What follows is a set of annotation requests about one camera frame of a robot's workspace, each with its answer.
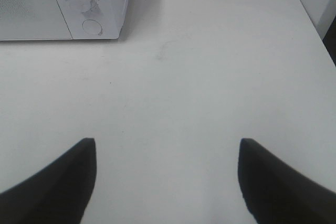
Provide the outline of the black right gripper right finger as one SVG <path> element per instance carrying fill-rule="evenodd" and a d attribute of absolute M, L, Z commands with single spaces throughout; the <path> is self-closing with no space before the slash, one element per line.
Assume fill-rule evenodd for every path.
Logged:
<path fill-rule="evenodd" d="M 251 138 L 240 141 L 237 175 L 257 223 L 335 223 L 335 193 Z"/>

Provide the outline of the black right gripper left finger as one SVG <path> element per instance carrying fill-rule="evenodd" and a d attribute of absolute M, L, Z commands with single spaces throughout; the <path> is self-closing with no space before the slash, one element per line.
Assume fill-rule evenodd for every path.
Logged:
<path fill-rule="evenodd" d="M 80 223 L 96 175 L 96 143 L 84 138 L 33 176 L 1 193 L 1 223 Z"/>

